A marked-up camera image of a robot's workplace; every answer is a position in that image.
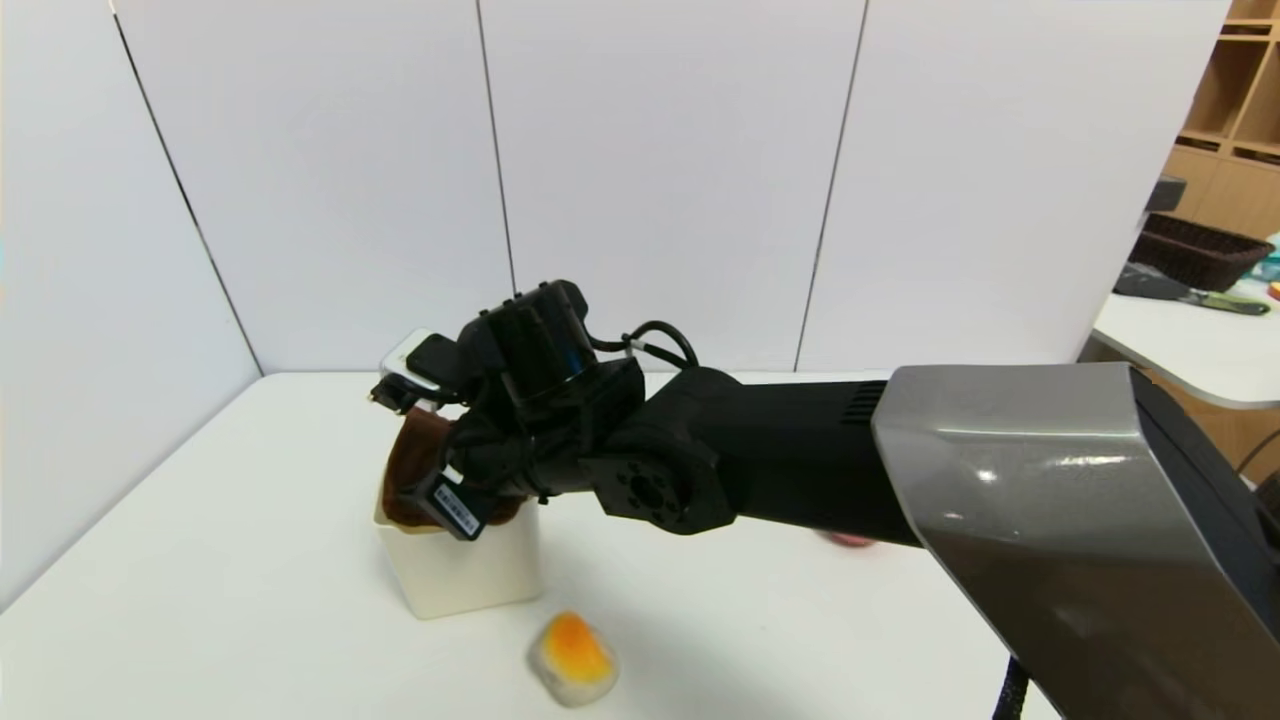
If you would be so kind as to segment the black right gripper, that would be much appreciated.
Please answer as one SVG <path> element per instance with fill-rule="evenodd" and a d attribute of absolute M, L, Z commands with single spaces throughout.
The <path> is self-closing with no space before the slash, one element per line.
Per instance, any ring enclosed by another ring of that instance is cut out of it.
<path fill-rule="evenodd" d="M 527 498 L 470 486 L 453 468 L 448 429 L 403 429 L 396 438 L 396 523 L 433 527 L 476 541 L 489 527 L 515 520 Z"/>

